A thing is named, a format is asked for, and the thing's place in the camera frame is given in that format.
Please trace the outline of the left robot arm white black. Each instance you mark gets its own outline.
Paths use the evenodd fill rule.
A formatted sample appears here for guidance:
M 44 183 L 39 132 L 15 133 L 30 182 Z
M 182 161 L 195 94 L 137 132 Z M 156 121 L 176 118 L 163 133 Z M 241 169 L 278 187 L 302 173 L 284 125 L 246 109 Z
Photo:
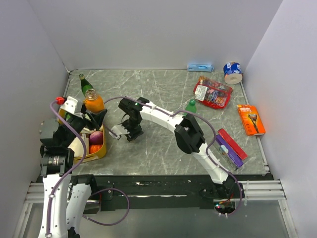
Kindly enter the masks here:
M 82 129 L 100 128 L 107 110 L 88 114 L 85 119 L 72 115 L 67 123 L 49 119 L 40 128 L 41 176 L 44 208 L 40 238 L 78 238 L 86 202 L 97 196 L 94 175 L 72 176 L 74 151 L 69 145 Z

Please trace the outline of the green plastic bottle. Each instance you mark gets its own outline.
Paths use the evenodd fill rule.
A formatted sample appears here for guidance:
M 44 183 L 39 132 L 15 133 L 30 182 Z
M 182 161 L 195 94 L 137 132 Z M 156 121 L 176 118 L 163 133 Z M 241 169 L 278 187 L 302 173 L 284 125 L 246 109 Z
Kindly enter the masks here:
M 196 100 L 191 99 L 188 105 L 186 106 L 185 111 L 196 113 L 197 112 Z

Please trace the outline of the orange juice bottle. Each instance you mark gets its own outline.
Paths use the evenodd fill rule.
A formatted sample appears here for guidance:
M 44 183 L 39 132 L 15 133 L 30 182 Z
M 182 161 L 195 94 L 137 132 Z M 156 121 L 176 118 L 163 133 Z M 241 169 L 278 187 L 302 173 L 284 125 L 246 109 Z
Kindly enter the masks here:
M 85 98 L 84 103 L 87 110 L 97 114 L 105 109 L 103 99 L 96 90 L 87 90 Z

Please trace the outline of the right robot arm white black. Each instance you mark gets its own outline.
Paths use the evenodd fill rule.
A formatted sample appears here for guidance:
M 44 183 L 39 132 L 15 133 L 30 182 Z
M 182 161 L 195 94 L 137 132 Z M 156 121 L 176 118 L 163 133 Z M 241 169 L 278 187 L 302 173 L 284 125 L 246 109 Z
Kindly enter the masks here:
M 233 193 L 242 195 L 240 183 L 211 152 L 193 114 L 187 112 L 187 115 L 183 116 L 181 113 L 169 112 L 145 98 L 135 101 L 124 97 L 118 107 L 129 115 L 129 119 L 113 127 L 115 134 L 125 135 L 128 141 L 133 141 L 143 134 L 142 120 L 154 122 L 173 132 L 178 148 L 199 161 L 211 177 L 220 197 L 226 198 Z

